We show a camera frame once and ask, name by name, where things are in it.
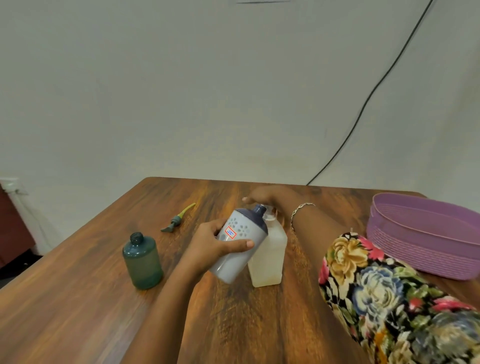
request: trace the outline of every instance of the bracelet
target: bracelet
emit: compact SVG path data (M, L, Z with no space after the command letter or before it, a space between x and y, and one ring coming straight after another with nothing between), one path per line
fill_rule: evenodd
M315 204L311 203L311 202L306 202L304 204L301 204L300 206L298 206L295 211L292 212L292 217L290 218L290 226L293 230L293 232L295 232L295 229L293 228L293 217L295 216L295 214L297 213L298 210L300 210L302 207L305 207L307 205L312 205L312 206L315 206Z

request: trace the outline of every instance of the white wall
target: white wall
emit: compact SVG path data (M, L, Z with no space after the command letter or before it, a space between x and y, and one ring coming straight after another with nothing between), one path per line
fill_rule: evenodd
M0 176L21 178L51 244L146 176L305 184L426 3L7 0ZM314 184L480 211L479 18L478 0L435 2Z

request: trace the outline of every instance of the plastic bottle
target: plastic bottle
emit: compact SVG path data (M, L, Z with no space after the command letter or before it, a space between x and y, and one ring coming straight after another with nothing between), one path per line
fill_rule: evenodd
M130 235L130 241L123 247L123 258L132 283L140 290L156 286L163 277L154 238L141 232Z
M280 284L282 281L287 235L282 224L272 213L271 206L267 206L264 220L268 228L268 236L248 262L248 270L254 287Z
M218 233L217 239L230 241L236 239L250 239L255 246L243 253L230 253L221 257L210 268L220 280L231 284L237 275L245 268L253 254L260 248L268 235L267 225L263 220L266 207L256 205L253 210L238 208L232 212L225 225Z

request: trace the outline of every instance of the wall socket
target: wall socket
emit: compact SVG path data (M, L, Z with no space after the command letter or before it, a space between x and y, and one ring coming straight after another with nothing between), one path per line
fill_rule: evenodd
M0 185L8 194L28 194L18 177L0 177Z

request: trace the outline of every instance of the teal plastic bottle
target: teal plastic bottle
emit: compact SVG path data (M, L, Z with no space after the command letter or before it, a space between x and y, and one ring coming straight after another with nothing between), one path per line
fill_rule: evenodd
M154 238L134 232L123 247L123 258L132 283L138 289L152 288L162 279L163 270Z

